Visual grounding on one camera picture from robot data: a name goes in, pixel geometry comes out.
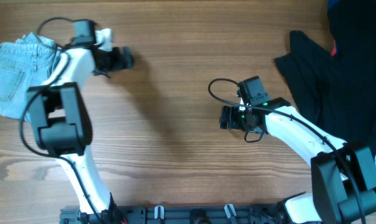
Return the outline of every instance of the black cable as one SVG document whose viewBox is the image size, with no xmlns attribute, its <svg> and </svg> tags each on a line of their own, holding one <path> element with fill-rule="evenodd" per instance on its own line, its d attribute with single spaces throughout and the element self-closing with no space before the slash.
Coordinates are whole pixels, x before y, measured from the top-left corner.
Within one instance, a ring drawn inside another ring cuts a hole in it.
<svg viewBox="0 0 376 224">
<path fill-rule="evenodd" d="M 347 163 L 344 161 L 344 159 L 341 157 L 340 153 L 337 151 L 337 149 L 328 141 L 328 139 L 321 135 L 320 133 L 317 132 L 317 130 L 315 130 L 314 128 L 312 128 L 310 125 L 306 124 L 304 121 L 294 117 L 292 114 L 286 114 L 286 113 L 283 113 L 281 111 L 277 111 L 277 110 L 271 110 L 271 109 L 266 109 L 266 108 L 260 108 L 260 107 L 256 107 L 256 106 L 249 106 L 249 105 L 242 105 L 240 103 L 235 103 L 235 102 L 231 102 L 231 101 L 227 101 L 227 100 L 224 100 L 224 99 L 221 99 L 219 98 L 218 96 L 214 95 L 214 93 L 212 93 L 211 91 L 211 85 L 214 83 L 214 82 L 217 82 L 217 81 L 227 81 L 227 82 L 231 82 L 231 83 L 234 83 L 235 85 L 238 86 L 238 83 L 234 80 L 231 80 L 231 79 L 228 79 L 228 78 L 216 78 L 214 79 L 213 81 L 211 81 L 208 85 L 208 93 L 213 97 L 215 98 L 216 100 L 220 101 L 220 102 L 223 102 L 223 103 L 226 103 L 226 104 L 229 104 L 229 105 L 232 105 L 232 106 L 241 106 L 241 107 L 245 107 L 245 108 L 251 108 L 253 110 L 257 110 L 257 111 L 265 111 L 265 112 L 270 112 L 270 113 L 277 113 L 277 114 L 280 114 L 280 115 L 283 115 L 283 116 L 286 116 L 287 118 L 290 118 L 291 120 L 295 120 L 297 121 L 298 123 L 302 124 L 304 127 L 308 128 L 310 131 L 312 131 L 315 135 L 317 135 L 324 143 L 326 143 L 331 149 L 332 151 L 335 153 L 335 155 L 337 156 L 338 160 L 341 162 L 341 165 L 342 165 L 342 168 L 345 170 L 353 188 L 354 188 L 354 192 L 355 192 L 355 197 L 356 197 L 356 201 L 357 201 L 357 205 L 359 207 L 359 213 L 360 213 L 360 219 L 362 220 L 362 224 L 366 224 L 366 218 L 365 218 L 365 214 L 364 214 L 364 211 L 363 211 L 363 205 L 362 205 L 362 200 L 360 199 L 360 195 L 359 195 L 359 189 L 357 188 L 357 184 L 356 184 L 356 181 L 354 179 L 354 176 L 350 170 L 350 168 L 348 167 Z"/>
<path fill-rule="evenodd" d="M 264 135 L 265 135 L 265 131 L 262 131 L 260 137 L 259 137 L 257 140 L 248 141 L 248 140 L 247 140 L 247 136 L 249 135 L 249 132 L 250 132 L 250 131 L 247 130 L 247 131 L 245 132 L 245 134 L 244 134 L 244 140 L 245 140 L 247 143 L 255 143 L 255 142 L 259 142 L 259 141 L 262 140 L 262 138 L 263 138 Z"/>
<path fill-rule="evenodd" d="M 48 23 L 48 22 L 50 22 L 50 21 L 54 21 L 54 20 L 59 20 L 59 19 L 61 19 L 61 20 L 66 20 L 66 21 L 69 21 L 69 22 L 73 22 L 71 19 L 68 19 L 68 18 L 65 18 L 65 17 L 54 17 L 54 18 L 51 18 L 51 19 L 47 19 L 46 21 L 44 21 L 43 23 L 41 23 L 41 25 L 40 25 L 39 28 L 37 29 L 37 35 L 40 35 L 40 31 L 41 31 L 42 27 L 43 27 L 46 23 Z M 44 47 L 47 47 L 47 48 L 50 48 L 50 49 L 56 50 L 56 47 L 54 48 L 54 47 L 51 47 L 51 46 L 45 45 L 45 44 L 42 42 L 42 40 L 40 39 L 40 37 L 37 37 L 37 39 L 39 40 L 40 44 L 43 45 Z M 64 73 L 65 70 L 67 69 L 67 67 L 69 66 L 70 59 L 71 59 L 70 55 L 66 52 L 65 49 L 62 49 L 61 54 L 62 54 L 62 53 L 65 53 L 66 56 L 67 56 L 66 64 L 63 66 L 61 72 L 55 77 L 54 80 L 52 80 L 48 85 L 45 85 L 40 91 L 38 91 L 37 93 L 35 93 L 35 94 L 33 95 L 33 97 L 27 102 L 27 104 L 26 104 L 26 106 L 25 106 L 25 108 L 24 108 L 24 110 L 23 110 L 23 112 L 22 112 L 22 116 L 21 116 L 21 118 L 20 118 L 20 120 L 19 120 L 19 136 L 20 136 L 20 138 L 21 138 L 21 141 L 22 141 L 23 145 L 24 145 L 29 151 L 33 152 L 34 154 L 36 154 L 36 155 L 38 155 L 38 156 L 47 157 L 47 158 L 61 159 L 61 160 L 65 161 L 65 162 L 67 162 L 67 163 L 70 165 L 70 167 L 71 167 L 71 169 L 73 170 L 73 172 L 75 173 L 75 176 L 76 176 L 76 178 L 77 178 L 77 181 L 78 181 L 78 183 L 79 183 L 79 185 L 80 185 L 80 187 L 81 187 L 81 191 L 83 192 L 83 195 L 84 195 L 85 199 L 87 200 L 87 203 L 88 203 L 89 207 L 92 209 L 92 211 L 93 211 L 95 217 L 98 219 L 98 221 L 99 221 L 100 223 L 102 223 L 102 224 L 106 224 L 106 223 L 104 222 L 104 220 L 102 220 L 102 219 L 99 217 L 98 213 L 96 212 L 96 210 L 95 210 L 95 208 L 94 208 L 94 205 L 93 205 L 92 201 L 91 201 L 90 198 L 89 198 L 89 195 L 88 195 L 88 193 L 87 193 L 87 191 L 86 191 L 86 189 L 85 189 L 85 187 L 84 187 L 84 185 L 83 185 L 83 181 L 81 180 L 81 177 L 80 177 L 80 175 L 78 174 L 78 171 L 77 171 L 77 169 L 76 169 L 74 163 L 72 163 L 72 161 L 70 161 L 70 160 L 68 160 L 68 159 L 66 159 L 66 158 L 64 158 L 64 157 L 61 157 L 61 156 L 59 156 L 59 157 L 57 157 L 57 156 L 51 156 L 51 155 L 49 155 L 49 154 L 45 154 L 45 153 L 41 153 L 41 152 L 36 151 L 35 149 L 33 149 L 32 147 L 30 147 L 30 146 L 28 145 L 28 143 L 26 142 L 26 139 L 25 139 L 25 137 L 24 137 L 24 133 L 23 133 L 23 132 L 24 132 L 24 128 L 23 128 L 23 125 L 24 125 L 24 118 L 25 118 L 26 113 L 27 113 L 27 111 L 29 110 L 31 104 L 33 103 L 33 101 L 34 101 L 34 100 L 35 100 L 40 94 L 42 94 L 44 91 L 47 91 L 47 90 L 51 87 L 51 85 L 53 85 L 54 83 L 56 83 L 57 81 L 59 81 L 59 79 L 61 78 L 61 76 L 63 75 L 63 73 Z"/>
</svg>

